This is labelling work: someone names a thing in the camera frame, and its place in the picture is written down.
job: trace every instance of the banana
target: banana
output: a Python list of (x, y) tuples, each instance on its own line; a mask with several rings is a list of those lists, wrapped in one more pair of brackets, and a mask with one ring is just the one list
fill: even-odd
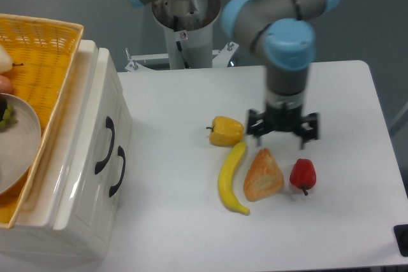
[(243, 206), (232, 190), (232, 179), (237, 170), (237, 166), (246, 151), (247, 145), (244, 141), (237, 143), (228, 154), (221, 167), (218, 176), (218, 192), (222, 203), (231, 211), (249, 215), (249, 208)]

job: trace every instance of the yellow woven basket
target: yellow woven basket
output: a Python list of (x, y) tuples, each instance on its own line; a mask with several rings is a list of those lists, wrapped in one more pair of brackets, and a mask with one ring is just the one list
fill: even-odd
[(0, 195), (0, 227), (14, 226), (63, 103), (84, 27), (57, 20), (0, 14), (0, 44), (15, 66), (4, 75), (14, 95), (27, 101), (41, 124), (41, 143), (27, 174)]

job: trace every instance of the white cabinet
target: white cabinet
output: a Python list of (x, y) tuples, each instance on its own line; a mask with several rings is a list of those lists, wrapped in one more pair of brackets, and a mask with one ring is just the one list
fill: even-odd
[(76, 65), (53, 146), (15, 227), (0, 231), (0, 250), (106, 254), (132, 120), (109, 51), (82, 41), (78, 59), (87, 61)]

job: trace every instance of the fake fruit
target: fake fruit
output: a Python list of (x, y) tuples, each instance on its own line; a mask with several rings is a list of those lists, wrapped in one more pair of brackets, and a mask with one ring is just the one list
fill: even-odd
[(13, 59), (6, 49), (0, 45), (0, 74), (9, 71), (11, 68), (13, 68)]
[(244, 141), (237, 143), (228, 154), (218, 176), (218, 192), (222, 203), (229, 210), (243, 215), (249, 215), (249, 209), (238, 201), (232, 190), (232, 180), (246, 148)]
[(216, 116), (211, 127), (210, 142), (216, 146), (233, 146), (244, 137), (244, 126), (237, 120)]
[(0, 75), (0, 93), (11, 94), (13, 92), (13, 84), (6, 76)]
[(6, 97), (0, 94), (0, 132), (6, 128), (8, 124), (15, 124), (17, 119), (13, 116), (14, 107), (11, 103), (7, 103)]
[(260, 150), (245, 177), (245, 196), (249, 201), (257, 201), (276, 194), (283, 185), (283, 174), (273, 155), (267, 148)]
[(296, 188), (302, 189), (305, 196), (309, 193), (309, 189), (316, 184), (316, 171), (311, 160), (298, 159), (293, 166), (289, 181)]

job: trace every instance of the white plate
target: white plate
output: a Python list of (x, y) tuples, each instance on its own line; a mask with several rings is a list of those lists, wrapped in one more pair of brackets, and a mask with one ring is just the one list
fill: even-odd
[(14, 106), (18, 122), (0, 132), (0, 194), (26, 173), (41, 140), (40, 120), (31, 106), (16, 96), (2, 95)]

